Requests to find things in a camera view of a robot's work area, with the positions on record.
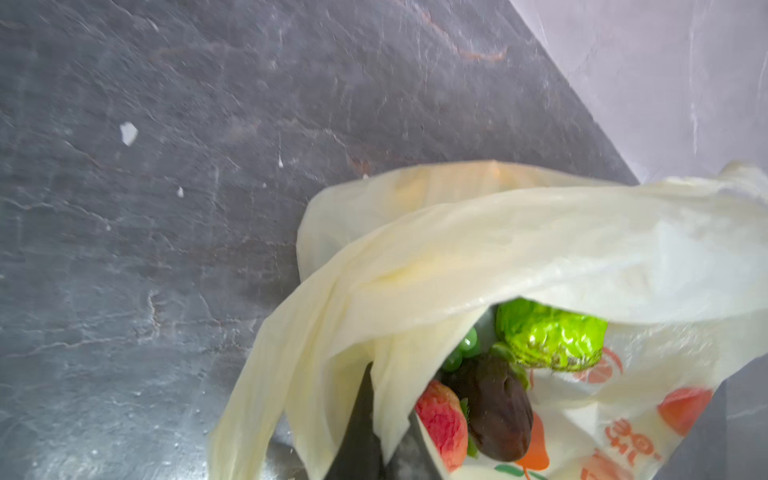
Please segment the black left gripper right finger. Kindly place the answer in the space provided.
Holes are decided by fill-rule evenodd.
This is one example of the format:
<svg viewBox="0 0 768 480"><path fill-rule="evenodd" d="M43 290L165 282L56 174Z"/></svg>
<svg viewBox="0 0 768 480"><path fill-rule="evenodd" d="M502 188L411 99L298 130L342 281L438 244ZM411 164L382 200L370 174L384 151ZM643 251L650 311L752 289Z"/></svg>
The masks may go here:
<svg viewBox="0 0 768 480"><path fill-rule="evenodd" d="M442 475L433 459L415 412L409 416L409 428L394 455L385 465L386 480L440 480Z"/></svg>

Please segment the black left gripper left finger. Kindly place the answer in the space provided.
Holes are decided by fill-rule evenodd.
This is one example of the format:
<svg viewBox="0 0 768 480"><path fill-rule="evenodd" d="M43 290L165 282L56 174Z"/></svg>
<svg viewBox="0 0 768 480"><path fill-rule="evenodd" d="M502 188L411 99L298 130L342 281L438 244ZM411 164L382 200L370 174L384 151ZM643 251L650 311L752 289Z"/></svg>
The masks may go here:
<svg viewBox="0 0 768 480"><path fill-rule="evenodd" d="M380 440L373 431L374 392L369 363L340 446L325 480L376 480L383 478Z"/></svg>

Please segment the cream printed plastic bag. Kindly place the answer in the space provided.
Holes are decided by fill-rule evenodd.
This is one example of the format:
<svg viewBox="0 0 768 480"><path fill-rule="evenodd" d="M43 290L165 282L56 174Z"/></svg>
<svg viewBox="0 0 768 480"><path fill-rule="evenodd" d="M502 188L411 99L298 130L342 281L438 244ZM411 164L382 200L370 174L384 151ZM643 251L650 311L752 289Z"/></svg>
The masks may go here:
<svg viewBox="0 0 768 480"><path fill-rule="evenodd" d="M296 245L300 283L263 322L209 438L212 479L260 476L281 418L323 478L372 384L374 446L444 479L411 412L460 340L518 297L605 319L616 372L539 371L540 456L467 461L458 479L650 479L729 376L767 352L767 178L627 186L496 161L391 171L321 191Z"/></svg>

